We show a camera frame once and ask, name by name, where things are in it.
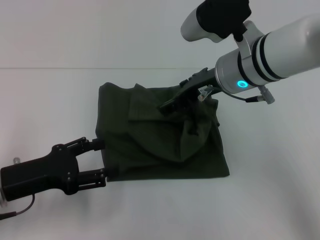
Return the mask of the dark green t-shirt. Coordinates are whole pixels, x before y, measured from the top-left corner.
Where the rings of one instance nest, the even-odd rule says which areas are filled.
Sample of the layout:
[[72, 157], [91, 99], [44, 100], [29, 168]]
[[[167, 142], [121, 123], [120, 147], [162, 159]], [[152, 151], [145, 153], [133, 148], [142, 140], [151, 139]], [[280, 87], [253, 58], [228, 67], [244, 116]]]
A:
[[163, 116], [158, 109], [178, 90], [139, 84], [121, 88], [110, 82], [99, 88], [95, 133], [105, 144], [102, 159], [108, 182], [229, 176], [218, 101], [198, 101], [198, 136], [190, 135], [188, 114]]

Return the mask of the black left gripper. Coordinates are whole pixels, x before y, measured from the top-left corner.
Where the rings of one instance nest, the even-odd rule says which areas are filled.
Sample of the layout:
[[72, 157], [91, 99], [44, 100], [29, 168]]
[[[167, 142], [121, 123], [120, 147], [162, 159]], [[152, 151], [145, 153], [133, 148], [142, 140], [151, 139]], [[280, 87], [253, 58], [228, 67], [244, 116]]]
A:
[[66, 195], [106, 186], [104, 168], [79, 172], [76, 156], [105, 149], [105, 142], [81, 137], [65, 144], [54, 145], [41, 158], [0, 169], [1, 189], [10, 202], [50, 189], [59, 189]]

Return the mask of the silver right wrist connector plug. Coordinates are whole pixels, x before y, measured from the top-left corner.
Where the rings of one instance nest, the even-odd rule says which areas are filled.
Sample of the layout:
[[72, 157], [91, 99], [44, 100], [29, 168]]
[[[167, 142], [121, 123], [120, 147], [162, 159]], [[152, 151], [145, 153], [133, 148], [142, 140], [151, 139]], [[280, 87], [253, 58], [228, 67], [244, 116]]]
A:
[[198, 89], [199, 95], [198, 100], [203, 102], [207, 97], [211, 95], [215, 88], [212, 85], [206, 85]]

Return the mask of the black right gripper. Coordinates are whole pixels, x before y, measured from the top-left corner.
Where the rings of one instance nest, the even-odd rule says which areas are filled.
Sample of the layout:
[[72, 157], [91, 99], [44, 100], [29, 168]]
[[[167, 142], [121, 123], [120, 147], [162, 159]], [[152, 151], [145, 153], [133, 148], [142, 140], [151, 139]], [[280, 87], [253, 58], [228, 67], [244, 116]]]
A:
[[160, 113], [165, 117], [174, 113], [188, 115], [191, 121], [191, 127], [188, 133], [193, 136], [198, 136], [197, 103], [200, 94], [198, 89], [209, 85], [213, 87], [213, 94], [222, 91], [216, 79], [215, 68], [204, 68], [189, 77], [187, 82], [180, 87], [180, 90], [173, 98], [159, 106]]

